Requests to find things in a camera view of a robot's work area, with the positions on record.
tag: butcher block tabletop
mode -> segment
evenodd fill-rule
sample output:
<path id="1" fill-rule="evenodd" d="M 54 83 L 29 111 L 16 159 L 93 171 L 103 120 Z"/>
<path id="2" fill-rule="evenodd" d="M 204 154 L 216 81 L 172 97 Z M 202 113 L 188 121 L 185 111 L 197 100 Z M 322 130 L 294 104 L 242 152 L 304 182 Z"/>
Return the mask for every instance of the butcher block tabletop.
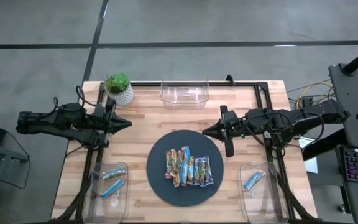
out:
<path id="1" fill-rule="evenodd" d="M 281 80 L 267 82 L 270 98 L 275 110 L 290 109 Z M 85 99 L 96 103 L 100 82 L 84 82 Z M 152 190 L 146 175 L 147 156 L 165 134 L 189 129 L 201 132 L 214 125 L 220 118 L 219 106 L 226 105 L 238 117 L 251 108 L 257 108 L 255 90 L 252 87 L 210 86 L 209 100 L 200 110 L 168 110 L 164 108 L 159 86 L 134 86 L 134 100 L 127 106 L 118 106 L 116 114 L 132 121 L 132 126 L 111 135 L 110 145 L 104 149 L 103 163 L 125 162 L 130 173 L 127 210 L 123 222 L 246 222 L 242 214 L 237 173 L 242 164 L 266 162 L 264 146 L 252 136 L 235 138 L 235 155 L 226 158 L 224 144 L 210 138 L 221 151 L 224 162 L 223 181 L 219 190 L 207 201 L 194 207 L 175 207 L 161 200 Z M 265 97 L 262 101 L 266 107 Z M 93 107 L 85 104 L 87 113 Z M 70 142 L 67 152 L 80 144 Z M 81 185 L 85 165 L 86 149 L 70 154 L 64 162 L 62 176 L 57 190 L 52 218 L 57 218 L 75 198 Z M 288 182 L 291 191 L 307 211 L 317 217 L 316 207 L 306 174 L 301 151 L 288 146 L 284 157 Z"/>

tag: plastic tray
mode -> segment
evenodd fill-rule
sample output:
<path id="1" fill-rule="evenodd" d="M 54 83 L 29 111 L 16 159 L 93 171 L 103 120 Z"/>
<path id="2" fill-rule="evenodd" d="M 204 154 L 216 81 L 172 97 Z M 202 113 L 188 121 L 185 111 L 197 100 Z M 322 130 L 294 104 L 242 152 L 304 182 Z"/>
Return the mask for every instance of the plastic tray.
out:
<path id="1" fill-rule="evenodd" d="M 244 184 L 259 170 L 266 176 L 250 191 Z M 243 216 L 252 224 L 287 223 L 288 212 L 284 193 L 277 183 L 277 170 L 272 163 L 243 164 L 237 173 Z"/>
<path id="2" fill-rule="evenodd" d="M 127 174 L 120 175 L 112 179 L 102 179 L 102 172 L 112 169 L 125 169 Z M 97 163 L 92 171 L 91 185 L 87 194 L 85 195 L 83 207 L 83 221 L 84 223 L 100 223 L 100 224 L 115 224 L 123 221 L 125 211 L 127 208 L 128 196 L 128 181 L 129 172 L 128 166 L 123 162 L 117 163 Z M 120 177 L 124 179 L 124 185 L 114 194 L 106 199 L 99 197 L 100 192 L 104 192 Z"/>
<path id="3" fill-rule="evenodd" d="M 209 100 L 206 77 L 167 77 L 161 82 L 161 100 L 167 109 L 203 109 Z"/>

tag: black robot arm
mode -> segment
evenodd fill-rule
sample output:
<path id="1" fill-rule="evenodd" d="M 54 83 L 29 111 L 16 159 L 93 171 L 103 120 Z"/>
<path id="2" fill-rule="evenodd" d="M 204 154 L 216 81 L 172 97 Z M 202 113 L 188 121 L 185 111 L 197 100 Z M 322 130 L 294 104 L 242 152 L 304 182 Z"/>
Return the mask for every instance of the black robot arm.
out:
<path id="1" fill-rule="evenodd" d="M 120 118 L 114 112 L 116 101 L 108 98 L 106 107 L 95 105 L 92 115 L 79 103 L 59 106 L 50 113 L 19 113 L 16 130 L 21 134 L 45 133 L 77 140 L 84 146 L 108 147 L 108 133 L 132 126 L 130 121 Z"/>
<path id="2" fill-rule="evenodd" d="M 349 113 L 334 100 L 293 111 L 250 109 L 242 118 L 238 118 L 234 111 L 228 111 L 227 106 L 221 106 L 221 119 L 205 129 L 203 134 L 224 142 L 226 157 L 232 157 L 234 137 L 252 135 L 263 144 L 256 134 L 267 132 L 272 139 L 272 146 L 282 149 L 292 137 L 305 134 L 322 123 L 341 124 L 348 116 Z"/>

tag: concrete floor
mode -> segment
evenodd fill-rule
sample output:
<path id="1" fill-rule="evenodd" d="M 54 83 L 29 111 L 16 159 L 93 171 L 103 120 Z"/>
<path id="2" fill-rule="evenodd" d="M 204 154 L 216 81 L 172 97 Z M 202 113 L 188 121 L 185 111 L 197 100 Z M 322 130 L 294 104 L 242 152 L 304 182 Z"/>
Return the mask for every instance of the concrete floor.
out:
<path id="1" fill-rule="evenodd" d="M 102 0 L 0 0 L 0 44 L 92 43 Z M 100 43 L 199 41 L 358 40 L 354 0 L 110 0 Z M 52 98 L 76 100 L 89 49 L 0 50 L 0 127 L 15 133 L 19 111 L 49 111 Z M 358 45 L 310 47 L 208 47 L 98 49 L 90 80 L 126 72 L 132 80 L 166 74 L 231 74 L 237 80 L 284 80 L 287 90 L 328 79 L 328 66 L 358 55 Z M 310 94 L 326 91 L 317 86 Z M 288 96 L 297 98 L 301 91 Z M 327 128 L 326 134 L 338 129 Z M 308 133 L 315 138 L 318 129 Z M 0 223 L 50 218 L 67 141 L 44 134 L 16 134 L 32 159 L 25 190 L 6 186 L 0 194 Z M 16 145 L 8 144 L 16 150 Z M 22 183 L 26 165 L 13 164 L 11 181 Z M 352 222 L 336 211 L 336 187 L 312 185 L 323 220 Z"/>

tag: white dotted planter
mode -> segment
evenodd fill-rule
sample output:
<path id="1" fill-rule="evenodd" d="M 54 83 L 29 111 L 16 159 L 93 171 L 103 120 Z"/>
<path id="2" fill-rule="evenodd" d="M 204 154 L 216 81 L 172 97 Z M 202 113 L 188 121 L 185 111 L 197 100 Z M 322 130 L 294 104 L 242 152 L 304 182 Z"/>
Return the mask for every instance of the white dotted planter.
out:
<path id="1" fill-rule="evenodd" d="M 132 89 L 131 84 L 127 86 L 127 88 L 119 94 L 110 93 L 106 90 L 106 93 L 110 98 L 115 99 L 118 106 L 125 106 L 132 102 L 134 99 L 134 90 Z"/>

